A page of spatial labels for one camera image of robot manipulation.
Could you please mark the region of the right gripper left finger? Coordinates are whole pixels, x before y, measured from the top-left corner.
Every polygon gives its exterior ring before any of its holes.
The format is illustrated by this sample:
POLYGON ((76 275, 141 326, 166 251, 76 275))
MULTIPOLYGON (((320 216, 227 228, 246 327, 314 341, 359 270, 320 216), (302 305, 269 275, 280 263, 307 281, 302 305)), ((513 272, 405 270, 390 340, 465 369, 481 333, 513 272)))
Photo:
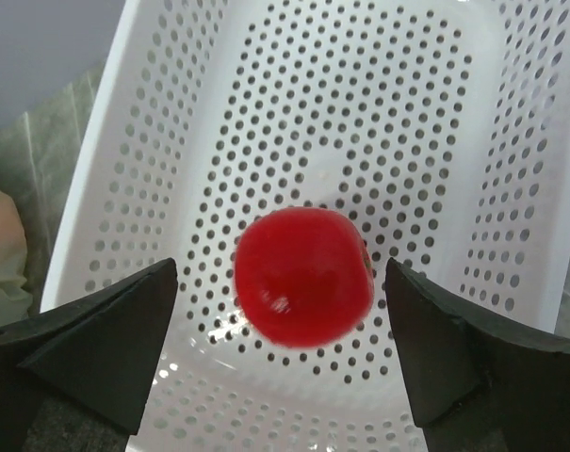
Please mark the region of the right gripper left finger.
POLYGON ((0 327, 0 451, 123 451, 139 431, 178 288, 168 258, 0 327))

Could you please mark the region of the red apple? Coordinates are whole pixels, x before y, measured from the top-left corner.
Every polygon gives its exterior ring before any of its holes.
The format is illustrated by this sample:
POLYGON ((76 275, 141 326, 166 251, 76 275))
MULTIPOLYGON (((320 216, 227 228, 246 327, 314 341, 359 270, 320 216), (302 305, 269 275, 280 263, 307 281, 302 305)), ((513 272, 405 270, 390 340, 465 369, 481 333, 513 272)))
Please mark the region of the red apple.
POLYGON ((363 237, 331 210, 288 207, 240 236, 234 287, 241 310, 271 343, 321 347, 370 311, 374 282, 363 237))

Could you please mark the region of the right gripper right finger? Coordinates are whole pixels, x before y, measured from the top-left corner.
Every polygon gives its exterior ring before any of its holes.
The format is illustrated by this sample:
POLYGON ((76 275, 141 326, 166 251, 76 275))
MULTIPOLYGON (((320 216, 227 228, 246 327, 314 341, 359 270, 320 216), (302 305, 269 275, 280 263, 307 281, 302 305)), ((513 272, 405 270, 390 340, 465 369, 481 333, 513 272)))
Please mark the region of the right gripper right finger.
POLYGON ((570 451, 570 339, 456 296, 394 259, 385 294, 430 451, 570 451))

